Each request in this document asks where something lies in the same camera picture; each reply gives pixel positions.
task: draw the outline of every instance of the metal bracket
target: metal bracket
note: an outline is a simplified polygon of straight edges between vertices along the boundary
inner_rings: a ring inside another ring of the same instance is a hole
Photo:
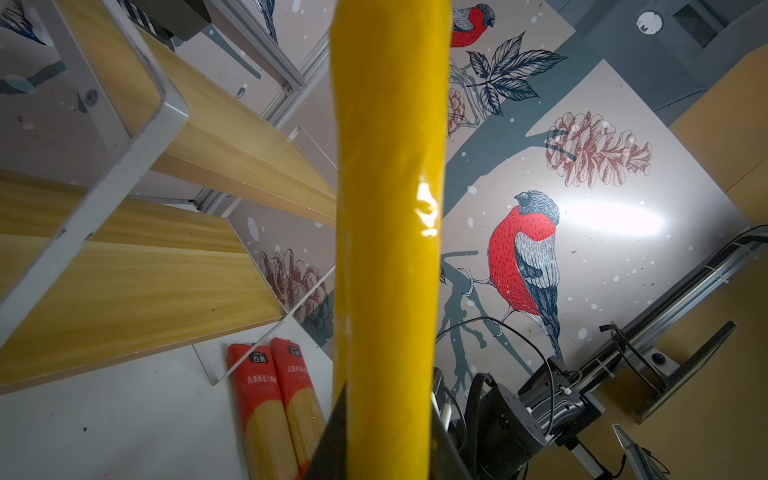
[[[768,238],[768,227],[756,227],[747,230],[746,232],[742,232],[737,240],[746,235],[749,235],[750,237]],[[737,246],[738,249],[734,250],[715,267],[712,267],[708,263],[699,267],[699,269],[708,270],[707,274],[703,275],[695,283],[686,287],[684,293],[680,297],[670,303],[664,310],[660,311],[659,314],[646,326],[630,338],[632,346],[634,346],[635,349],[640,352],[645,352],[651,348],[662,333],[666,332],[672,325],[686,316],[696,305],[701,303],[702,300],[707,298],[718,287],[727,283],[729,278],[738,273],[751,260],[760,258],[760,252],[768,249],[768,242],[765,240],[762,242],[753,240],[746,243],[733,241],[730,242],[730,244]],[[694,269],[692,273],[696,273],[699,269]],[[600,385],[599,381],[603,370],[607,370],[604,365],[614,361],[619,353],[615,351],[612,352],[604,358],[603,362],[599,360],[599,355],[600,353],[580,368],[580,371],[587,371],[588,373],[585,373],[578,381],[578,384],[576,385],[578,390],[584,391],[587,387],[590,391],[596,389]],[[590,363],[593,361],[597,361],[602,368],[588,369]]]
[[[284,90],[281,91],[266,107],[263,114],[264,120],[270,122],[278,130],[284,127],[299,109],[299,106],[310,96],[312,90],[328,71],[329,66],[330,37],[329,33],[326,33],[301,64],[301,72],[306,80],[306,85],[298,92],[293,92],[290,95]]]
[[[280,50],[264,27],[251,15],[240,0],[208,0],[229,23],[280,73],[294,90],[301,90],[306,80],[293,63]]]
[[[97,92],[92,107],[99,134],[108,143],[108,148],[113,154],[122,154],[115,155],[119,158],[118,162],[88,191],[24,276],[0,303],[0,346],[5,344],[16,327],[78,255],[85,242],[165,151],[189,118],[189,109],[184,99],[165,75],[141,34],[124,15],[120,5],[112,0],[102,2],[160,93],[160,106],[139,134],[125,142],[123,148],[121,143],[129,138],[129,135],[124,127],[124,137],[120,129],[116,128],[118,122],[121,124],[120,117],[78,47],[77,40],[66,28],[55,3],[52,0],[38,0],[41,18],[49,26],[59,54],[78,82],[78,87],[81,88],[83,84],[93,85],[92,88]]]

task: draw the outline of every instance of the red bird illustration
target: red bird illustration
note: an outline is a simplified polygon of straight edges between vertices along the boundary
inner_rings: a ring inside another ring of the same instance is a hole
[[[496,22],[493,8],[485,3],[474,7],[453,9],[452,47],[468,47],[477,41],[488,27]]]
[[[563,360],[558,337],[558,284],[560,270],[554,258],[554,231],[560,210],[550,197],[538,190],[515,197],[519,205],[496,227],[488,243],[488,280],[470,281],[493,285],[509,304],[505,321],[512,312],[523,312],[536,322],[552,342],[554,354]]]

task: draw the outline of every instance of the wall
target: wall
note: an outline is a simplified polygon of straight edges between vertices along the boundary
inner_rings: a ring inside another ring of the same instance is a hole
[[[746,224],[555,10],[488,5],[493,26],[470,41],[455,34],[450,52],[437,330],[457,328],[435,364],[458,394],[475,372],[516,389],[541,365],[494,323],[461,321],[508,315],[544,355],[561,350],[575,368],[607,342],[599,326],[653,308]],[[520,195],[529,191],[541,201],[531,212]]]
[[[747,55],[671,127],[752,223],[768,221],[766,57],[768,47]],[[765,476],[760,439],[768,429],[761,414],[768,400],[762,367],[767,283],[763,255],[660,338],[659,348],[680,362],[727,320],[738,325],[715,357],[643,425],[634,424],[633,411],[647,387],[627,369],[603,384],[596,395],[607,412],[580,438],[604,465],[618,470],[621,450],[611,424],[619,423],[670,468],[671,478]],[[590,478],[566,449],[537,456],[528,477]]]
[[[688,3],[696,4],[689,0],[549,1],[666,125],[742,56],[768,40],[768,31],[759,27],[768,18],[768,2],[707,0],[727,26],[701,48],[673,16]],[[656,35],[644,35],[635,26],[638,15],[649,10],[664,20]]]

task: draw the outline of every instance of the yellow pole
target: yellow pole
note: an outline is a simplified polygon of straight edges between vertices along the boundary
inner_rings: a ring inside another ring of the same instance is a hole
[[[339,0],[331,29],[350,480],[429,473],[450,24],[449,0]]]

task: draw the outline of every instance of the spaghetti package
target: spaghetti package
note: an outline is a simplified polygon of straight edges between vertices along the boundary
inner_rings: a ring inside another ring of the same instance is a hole
[[[230,345],[229,365],[250,348]],[[268,346],[260,346],[232,372],[251,480],[294,480],[299,465]]]
[[[326,427],[315,388],[306,371],[301,348],[293,342],[273,339],[270,348],[275,358],[277,378],[283,392],[288,425],[302,475],[310,466]]]

